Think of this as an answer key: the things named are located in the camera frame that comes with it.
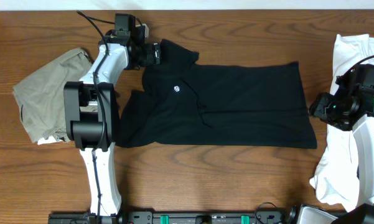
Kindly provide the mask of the folded white garment under khaki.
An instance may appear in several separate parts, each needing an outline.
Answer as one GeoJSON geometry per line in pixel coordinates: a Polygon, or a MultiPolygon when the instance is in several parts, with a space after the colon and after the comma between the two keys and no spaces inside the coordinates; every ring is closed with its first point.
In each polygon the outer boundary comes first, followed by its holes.
{"type": "Polygon", "coordinates": [[[38,145],[42,145],[42,144],[52,144],[52,143],[57,143],[57,142],[63,142],[63,139],[61,139],[61,138],[55,138],[53,136],[49,136],[47,138],[40,138],[37,141],[37,144],[38,145]]]}

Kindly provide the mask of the black polo shirt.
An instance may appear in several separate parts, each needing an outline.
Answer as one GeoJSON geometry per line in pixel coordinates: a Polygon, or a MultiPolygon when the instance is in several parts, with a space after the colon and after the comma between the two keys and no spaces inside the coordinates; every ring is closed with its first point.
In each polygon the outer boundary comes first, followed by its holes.
{"type": "Polygon", "coordinates": [[[122,112],[118,146],[317,147],[297,62],[200,65],[197,52],[166,39],[160,47],[122,112]]]}

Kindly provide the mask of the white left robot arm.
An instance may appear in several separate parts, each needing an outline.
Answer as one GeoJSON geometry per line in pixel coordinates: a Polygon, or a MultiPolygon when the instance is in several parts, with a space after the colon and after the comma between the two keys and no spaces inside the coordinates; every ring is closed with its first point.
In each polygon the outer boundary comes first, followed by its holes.
{"type": "Polygon", "coordinates": [[[67,136],[80,150],[90,184],[88,223],[116,223],[121,210],[113,158],[119,123],[115,85],[123,70],[159,63],[159,46],[147,44],[148,36],[146,26],[109,31],[89,71],[63,89],[67,136]]]}

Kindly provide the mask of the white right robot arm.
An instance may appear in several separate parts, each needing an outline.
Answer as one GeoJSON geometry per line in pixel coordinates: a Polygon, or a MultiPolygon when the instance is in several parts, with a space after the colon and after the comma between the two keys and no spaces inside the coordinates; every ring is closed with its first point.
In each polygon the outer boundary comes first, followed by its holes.
{"type": "Polygon", "coordinates": [[[346,212],[337,217],[320,208],[302,205],[294,223],[374,223],[374,97],[337,100],[324,93],[311,106],[313,116],[327,123],[327,147],[310,184],[317,199],[340,203],[346,212]]]}

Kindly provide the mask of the white garment pile right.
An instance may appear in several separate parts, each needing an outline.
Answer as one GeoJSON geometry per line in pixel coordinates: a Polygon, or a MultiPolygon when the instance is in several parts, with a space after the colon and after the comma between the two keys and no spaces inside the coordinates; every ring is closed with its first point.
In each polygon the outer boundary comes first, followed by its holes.
{"type": "MultiPolygon", "coordinates": [[[[336,35],[333,52],[332,84],[330,93],[336,93],[335,83],[359,60],[374,55],[374,37],[369,34],[336,35]]],[[[341,204],[350,212],[358,201],[359,180],[357,177],[358,152],[353,132],[341,131],[327,125],[327,147],[309,180],[315,188],[319,202],[329,205],[341,204]]]]}

